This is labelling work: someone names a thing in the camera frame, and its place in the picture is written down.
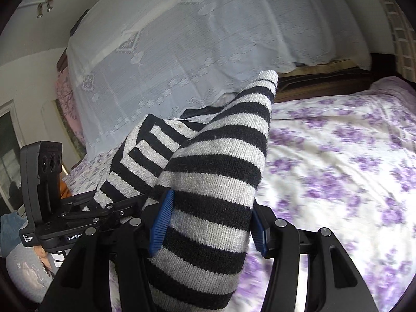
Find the metal screw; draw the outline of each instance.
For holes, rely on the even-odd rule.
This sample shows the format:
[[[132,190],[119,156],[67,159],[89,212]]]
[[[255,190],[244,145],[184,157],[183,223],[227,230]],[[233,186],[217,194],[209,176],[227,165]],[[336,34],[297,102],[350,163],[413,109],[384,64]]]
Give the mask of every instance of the metal screw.
[[[275,225],[277,226],[277,227],[281,227],[281,228],[283,228],[283,227],[285,227],[286,225],[288,224],[288,222],[286,222],[284,219],[281,219],[281,218],[279,218],[279,219],[276,219],[275,220]]]
[[[92,236],[95,232],[97,232],[97,230],[93,228],[92,226],[85,230],[85,234],[87,236]]]
[[[130,225],[131,226],[139,226],[141,224],[141,219],[140,218],[132,218],[130,220]]]
[[[323,227],[321,229],[321,233],[322,235],[324,235],[325,237],[329,237],[330,235],[332,235],[332,231],[326,227]]]

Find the bed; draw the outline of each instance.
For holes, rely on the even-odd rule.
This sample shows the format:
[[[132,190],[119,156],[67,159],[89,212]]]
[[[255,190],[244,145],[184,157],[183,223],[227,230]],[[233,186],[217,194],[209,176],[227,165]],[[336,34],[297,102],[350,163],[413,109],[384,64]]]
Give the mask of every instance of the bed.
[[[212,105],[242,90],[261,69],[285,73],[334,59],[370,68],[343,0],[146,0],[135,11],[143,1],[101,0],[69,42],[69,74],[87,148],[65,178],[73,194],[95,189],[118,144],[145,113],[171,118]],[[256,22],[248,22],[253,16]],[[308,31],[291,31],[299,27]],[[316,28],[324,31],[311,36]],[[416,237],[410,214],[415,97],[405,83],[388,79],[354,95],[275,104],[256,195],[298,228],[333,229],[380,311],[395,305],[416,273],[415,243],[409,243]],[[304,304],[305,268],[303,260],[297,311]],[[270,270],[250,242],[226,310],[259,311]],[[116,286],[113,277],[114,311],[120,309]]]

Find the black and white striped garment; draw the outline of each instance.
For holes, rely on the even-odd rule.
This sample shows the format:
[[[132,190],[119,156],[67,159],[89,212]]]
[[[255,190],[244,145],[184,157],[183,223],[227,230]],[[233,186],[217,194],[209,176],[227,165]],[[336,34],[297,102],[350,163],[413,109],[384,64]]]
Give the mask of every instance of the black and white striped garment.
[[[261,72],[209,124],[147,115],[116,152],[94,197],[105,206],[175,191],[161,250],[147,261],[160,311],[218,311],[237,288],[265,167],[278,76]]]

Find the sheer white fabric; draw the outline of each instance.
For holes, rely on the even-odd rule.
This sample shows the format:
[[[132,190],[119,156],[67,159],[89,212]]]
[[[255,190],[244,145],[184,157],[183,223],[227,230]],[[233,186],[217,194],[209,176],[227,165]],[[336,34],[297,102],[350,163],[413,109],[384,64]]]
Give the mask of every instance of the sheer white fabric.
[[[344,0],[101,0],[67,53],[90,157],[122,142],[143,114],[211,105],[260,70],[371,64]]]

